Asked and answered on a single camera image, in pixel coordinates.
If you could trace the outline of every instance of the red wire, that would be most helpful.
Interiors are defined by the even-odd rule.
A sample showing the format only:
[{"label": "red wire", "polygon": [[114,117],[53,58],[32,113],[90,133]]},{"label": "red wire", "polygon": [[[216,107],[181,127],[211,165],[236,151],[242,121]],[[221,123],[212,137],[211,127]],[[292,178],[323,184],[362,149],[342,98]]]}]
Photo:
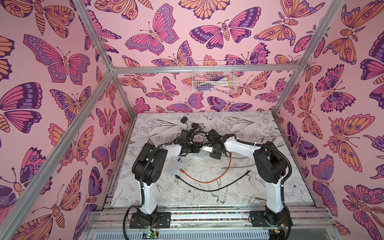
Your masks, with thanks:
[{"label": "red wire", "polygon": [[190,175],[188,175],[183,169],[180,169],[180,172],[184,173],[185,175],[187,175],[188,177],[190,177],[192,180],[195,180],[196,182],[200,182],[200,183],[211,183],[211,182],[214,182],[214,181],[216,181],[217,179],[221,178],[222,176],[224,176],[224,175],[228,172],[229,167],[231,166],[231,161],[232,161],[232,158],[231,158],[232,153],[231,153],[231,152],[229,152],[229,156],[230,156],[230,157],[229,157],[229,165],[228,165],[228,168],[225,170],[225,172],[224,172],[220,177],[218,177],[218,178],[216,178],[215,180],[212,180],[212,181],[210,181],[210,182],[202,182],[202,181],[196,180],[196,179],[194,179],[193,177],[191,177]]}]

